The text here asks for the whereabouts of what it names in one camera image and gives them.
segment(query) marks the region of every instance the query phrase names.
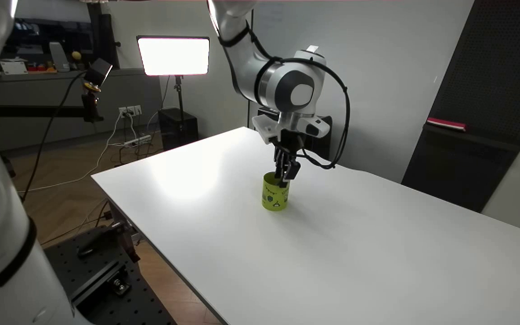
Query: table surface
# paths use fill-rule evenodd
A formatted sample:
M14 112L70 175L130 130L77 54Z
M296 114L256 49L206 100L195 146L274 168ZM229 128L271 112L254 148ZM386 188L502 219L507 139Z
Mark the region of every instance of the table surface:
M236 128L94 181L236 325L520 325L520 231L392 181L301 163L262 208L272 146Z

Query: wooden floor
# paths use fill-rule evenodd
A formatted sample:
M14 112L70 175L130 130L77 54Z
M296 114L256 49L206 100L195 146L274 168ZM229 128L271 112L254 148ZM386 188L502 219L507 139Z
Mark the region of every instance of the wooden floor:
M32 188L85 175L96 165L103 145L105 139L90 139L47 148ZM117 166L119 161L130 163L157 154L159 148L157 143L152 143L152 146L141 146L139 150L126 148L121 156L119 148L110 148L96 172ZM11 161L16 170L14 184L22 193L34 163L34 154L11 156ZM40 244L45 248L94 228L103 202L105 197L99 188L87 177L74 184L29 193L25 210L36 222ZM137 253L141 257L141 273L179 325L220 323L148 244L139 244Z

